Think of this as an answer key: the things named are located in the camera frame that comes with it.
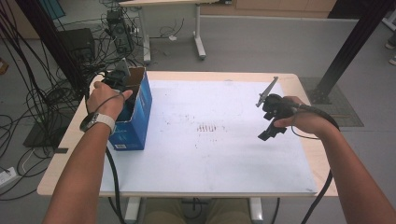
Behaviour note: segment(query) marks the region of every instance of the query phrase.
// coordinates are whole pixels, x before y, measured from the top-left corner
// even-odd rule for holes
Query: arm
[[[295,97],[290,99],[303,103]],[[275,122],[276,127],[290,125],[322,141],[347,223],[396,223],[396,212],[387,197],[330,122],[309,112]]]
[[[117,94],[102,82],[95,82],[87,106],[90,112]],[[132,91],[123,93],[128,99]],[[123,98],[116,97],[98,108],[101,114],[117,119]],[[93,125],[84,133],[56,185],[44,223],[95,223],[96,206],[102,181],[106,143],[110,128],[104,123]]]

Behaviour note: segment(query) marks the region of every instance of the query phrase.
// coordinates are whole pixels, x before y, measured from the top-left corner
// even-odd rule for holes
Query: blue box
[[[149,126],[149,113],[151,110],[152,96],[149,88],[149,80],[144,67],[129,69],[131,75],[126,80],[126,89],[134,93],[126,102],[119,118],[116,121],[116,129],[109,137],[109,142],[115,150],[143,150],[145,148],[147,130]]]

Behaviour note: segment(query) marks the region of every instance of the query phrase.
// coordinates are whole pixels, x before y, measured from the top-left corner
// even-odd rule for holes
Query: hand
[[[124,97],[122,97],[119,93],[116,93],[113,89],[111,89],[107,84],[96,81],[93,83],[95,89],[92,91],[90,98],[87,101],[88,111],[94,112],[97,110],[98,113],[108,115],[114,120],[119,116],[123,104],[124,98],[128,99],[132,95],[132,91],[125,91],[122,93]],[[110,97],[116,96],[103,104],[103,102]]]
[[[297,104],[304,104],[303,101],[301,101],[300,98],[296,96],[285,96],[285,98],[290,99]],[[277,128],[286,128],[291,125],[297,127],[305,133],[312,133],[319,138],[326,129],[334,128],[334,126],[329,121],[322,118],[321,116],[302,109],[299,109],[297,113],[290,118],[279,119],[274,122],[274,126]]]

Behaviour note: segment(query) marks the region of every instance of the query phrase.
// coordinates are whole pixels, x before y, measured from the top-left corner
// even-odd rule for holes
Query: forearm
[[[334,127],[322,140],[348,223],[395,223],[396,213],[346,139]]]
[[[78,142],[52,196],[45,223],[94,223],[110,129],[91,127]]]

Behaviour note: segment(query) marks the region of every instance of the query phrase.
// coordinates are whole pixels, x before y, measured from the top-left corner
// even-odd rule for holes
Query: white watch strap
[[[108,127],[110,127],[111,129],[111,134],[114,133],[114,127],[116,126],[116,122],[110,116],[104,114],[98,114],[98,117],[96,118],[96,122],[107,124]]]

